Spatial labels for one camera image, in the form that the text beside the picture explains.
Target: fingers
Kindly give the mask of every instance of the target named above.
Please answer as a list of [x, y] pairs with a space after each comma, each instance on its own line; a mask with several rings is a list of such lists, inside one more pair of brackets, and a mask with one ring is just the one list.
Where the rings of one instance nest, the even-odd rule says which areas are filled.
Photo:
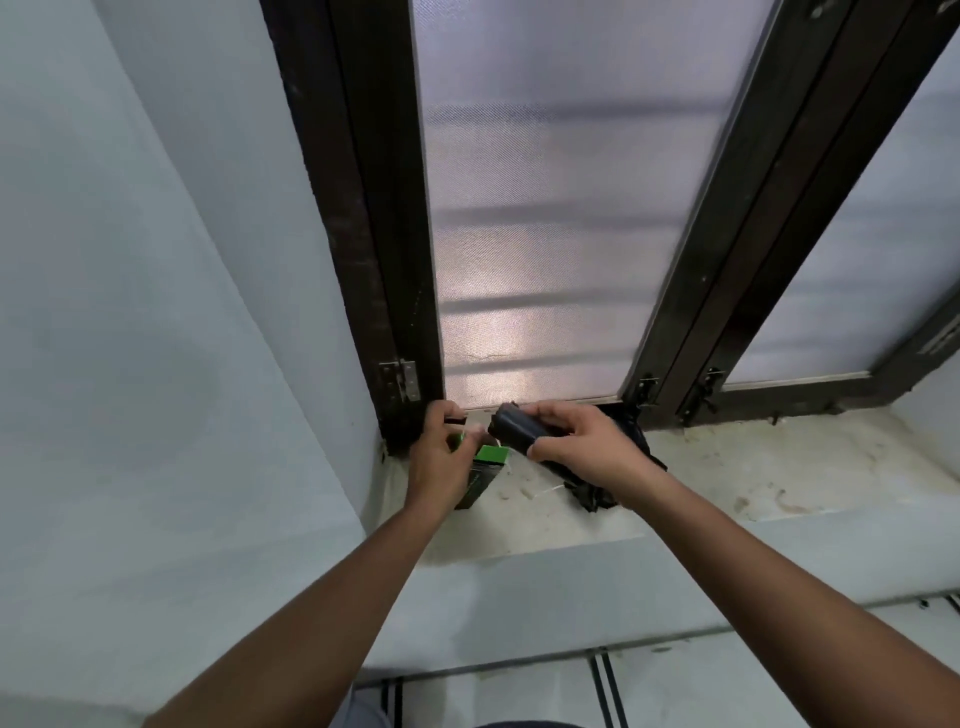
[[533, 404], [524, 404], [520, 409], [528, 415], [540, 418], [548, 425], [555, 425], [573, 431], [582, 426], [586, 405], [572, 401], [544, 400]]
[[565, 437], [538, 437], [530, 449], [527, 450], [527, 457], [535, 463], [542, 463], [544, 460], [552, 460], [555, 463], [564, 462], [564, 453], [568, 442]]
[[423, 434], [434, 439], [443, 439], [446, 437], [448, 427], [444, 424], [444, 417], [464, 418], [466, 416], [467, 413], [455, 401], [433, 400], [426, 406]]
[[469, 463], [480, 449], [480, 446], [483, 445], [484, 435], [485, 432], [482, 427], [468, 427], [464, 433], [464, 439], [460, 443], [460, 447], [454, 451], [453, 457]]

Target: dark brown window frame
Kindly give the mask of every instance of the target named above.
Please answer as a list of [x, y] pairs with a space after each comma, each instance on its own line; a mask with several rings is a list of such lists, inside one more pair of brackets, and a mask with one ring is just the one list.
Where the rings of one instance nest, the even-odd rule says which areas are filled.
[[[869, 377], [719, 391], [960, 24], [945, 5], [779, 4], [620, 393], [642, 425], [885, 403], [960, 347], [958, 286]], [[261, 6], [381, 431], [403, 450], [444, 395], [410, 6]], [[417, 399], [399, 362], [416, 362]]]
[[[872, 20], [867, 14], [864, 17], [876, 24], [880, 5], [875, 2], [866, 8], [861, 3], [857, 8], [869, 10]], [[895, 3], [886, 5], [893, 9]], [[659, 402], [669, 412], [667, 417], [663, 412], [658, 413], [663, 425], [835, 412], [886, 404], [916, 385], [956, 351], [960, 342], [953, 337], [935, 352], [921, 353], [929, 339], [960, 312], [957, 295], [950, 293], [866, 376], [721, 389], [724, 378], [747, 350], [960, 25], [960, 7], [956, 5], [946, 6], [931, 0], [910, 5], [909, 13], [878, 59], [869, 82], [855, 97], [857, 101], [849, 118], [830, 142], [800, 196], [789, 192], [778, 195], [778, 190], [773, 188], [774, 194], [768, 197], [765, 208], [752, 213], [769, 218], [771, 210], [786, 210], [785, 222], [764, 228], [751, 227], [748, 221], [744, 226], [727, 263], [730, 274], [726, 276], [726, 287], [718, 284], [711, 291], [663, 387], [663, 391], [670, 394]], [[847, 33], [857, 8], [838, 39], [838, 50], [844, 34], [854, 42], [858, 38], [878, 38], [876, 32], [866, 34], [859, 30], [852, 36]], [[824, 82], [818, 85], [818, 90], [822, 88]], [[818, 106], [817, 96], [811, 96], [804, 115], [812, 117], [818, 112]], [[791, 142], [804, 135], [809, 126], [798, 127], [784, 145], [780, 169], [791, 164], [787, 155]], [[755, 266], [751, 275], [737, 276], [750, 265]]]

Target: hand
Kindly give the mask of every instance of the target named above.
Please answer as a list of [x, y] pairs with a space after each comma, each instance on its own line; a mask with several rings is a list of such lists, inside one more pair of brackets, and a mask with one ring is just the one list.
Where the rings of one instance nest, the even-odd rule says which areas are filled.
[[540, 437], [527, 451], [534, 462], [566, 465], [593, 485], [632, 507], [636, 488], [658, 471], [616, 423], [592, 404], [548, 400], [526, 404], [528, 415], [567, 430], [565, 437]]
[[430, 402], [423, 419], [423, 434], [410, 448], [410, 478], [403, 507], [417, 510], [437, 525], [445, 519], [467, 492], [467, 476], [473, 456], [483, 442], [482, 430], [468, 429], [454, 451], [446, 443], [460, 429], [444, 424], [444, 417], [465, 417], [455, 402]]

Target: frosted glass pane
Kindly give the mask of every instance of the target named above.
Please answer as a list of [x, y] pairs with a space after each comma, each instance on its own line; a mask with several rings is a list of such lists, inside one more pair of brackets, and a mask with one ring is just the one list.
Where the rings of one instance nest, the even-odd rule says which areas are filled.
[[772, 0], [414, 0], [447, 395], [616, 394]]
[[960, 35], [728, 383], [870, 370], [960, 280]]

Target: wall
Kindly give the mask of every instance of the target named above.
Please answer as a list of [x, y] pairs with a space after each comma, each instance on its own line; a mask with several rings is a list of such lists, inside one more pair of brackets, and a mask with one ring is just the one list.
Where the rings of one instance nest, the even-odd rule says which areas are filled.
[[347, 497], [370, 512], [379, 429], [259, 3], [95, 5]]
[[149, 709], [362, 530], [92, 5], [0, 14], [0, 690]]
[[0, 692], [0, 725], [4, 728], [135, 728], [143, 716], [60, 700], [37, 700]]
[[892, 409], [925, 438], [931, 456], [960, 474], [960, 354], [925, 376]]
[[[960, 585], [960, 497], [743, 525], [858, 602]], [[725, 622], [656, 536], [419, 567], [367, 676], [413, 674], [715, 628]]]

